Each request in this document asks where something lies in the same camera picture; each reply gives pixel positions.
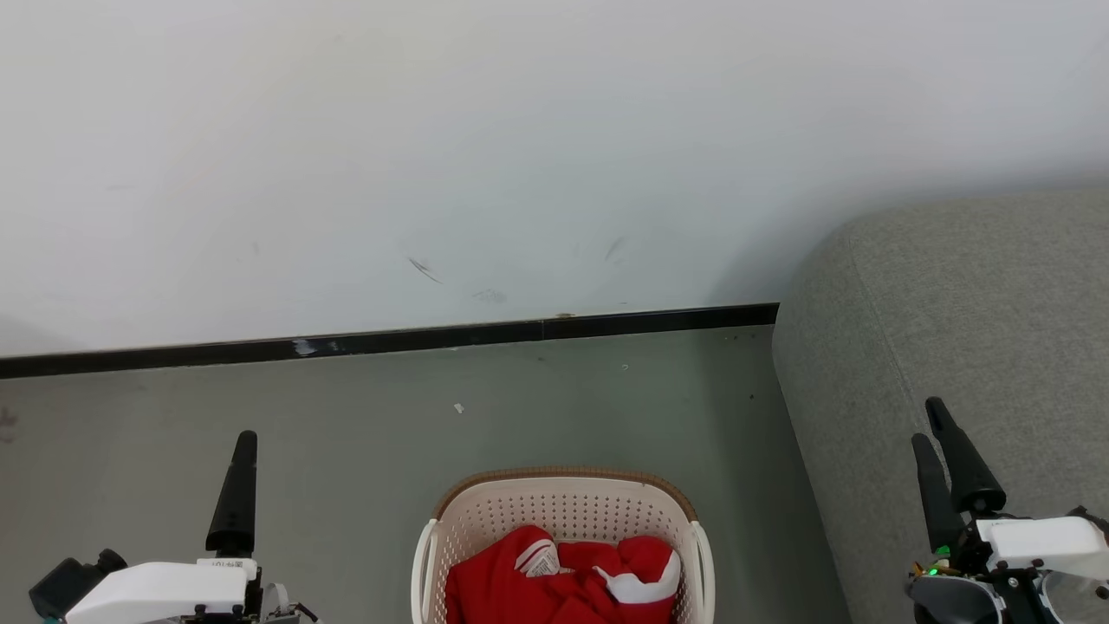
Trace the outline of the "black baseboard strip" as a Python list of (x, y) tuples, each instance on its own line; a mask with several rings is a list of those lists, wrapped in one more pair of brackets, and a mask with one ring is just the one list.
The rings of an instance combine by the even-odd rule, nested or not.
[(357, 335), (279, 337), (272, 340), (174, 345), (174, 347), (141, 350), (55, 352), (17, 356), (17, 358), (12, 356), (12, 358), (0, 358), (0, 380), (210, 365), (301, 361), (385, 352), (452, 350), (476, 345), (547, 342), (586, 339), (586, 337), (753, 327), (753, 325), (774, 324), (777, 311), (779, 304), (769, 301), (737, 305), (737, 307), (667, 309), (622, 313), (622, 315), (571, 315), (519, 323), (447, 325), (447, 327)]

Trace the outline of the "plain red garment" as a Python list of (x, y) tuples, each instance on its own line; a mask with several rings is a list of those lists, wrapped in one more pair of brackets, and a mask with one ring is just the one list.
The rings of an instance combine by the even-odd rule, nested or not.
[(526, 525), (449, 569), (446, 624), (607, 624), (554, 540)]

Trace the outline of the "grey fabric sofa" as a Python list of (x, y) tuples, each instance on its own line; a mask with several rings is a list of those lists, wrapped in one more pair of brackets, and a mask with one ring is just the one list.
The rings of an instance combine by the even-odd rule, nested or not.
[(1109, 190), (852, 221), (788, 285), (773, 359), (853, 624), (912, 624), (930, 396), (1009, 513), (1109, 520)]

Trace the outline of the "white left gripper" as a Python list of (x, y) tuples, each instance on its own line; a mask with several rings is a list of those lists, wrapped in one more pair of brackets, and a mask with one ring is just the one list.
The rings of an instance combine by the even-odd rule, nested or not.
[(106, 574), (68, 608), (67, 624), (257, 624), (255, 549), (258, 438), (238, 434), (195, 563), (142, 563)]

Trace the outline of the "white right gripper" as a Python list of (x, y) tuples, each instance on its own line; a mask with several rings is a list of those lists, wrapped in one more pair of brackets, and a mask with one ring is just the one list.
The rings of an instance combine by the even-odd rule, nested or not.
[(960, 513), (1003, 512), (1008, 497), (938, 396), (925, 401), (932, 436), (910, 436), (928, 545), (939, 563), (959, 575), (1037, 569), (1068, 575), (1109, 575), (1109, 520), (1096, 515), (978, 518), (965, 528)]

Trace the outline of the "cream perforated laundry basket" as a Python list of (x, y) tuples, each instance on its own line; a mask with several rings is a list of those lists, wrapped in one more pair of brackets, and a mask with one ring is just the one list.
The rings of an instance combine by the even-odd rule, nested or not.
[(448, 569), (530, 524), (558, 543), (661, 538), (682, 563), (674, 624), (714, 624), (716, 564), (689, 498), (661, 477), (586, 466), (484, 471), (452, 485), (417, 542), (413, 624), (446, 624)]

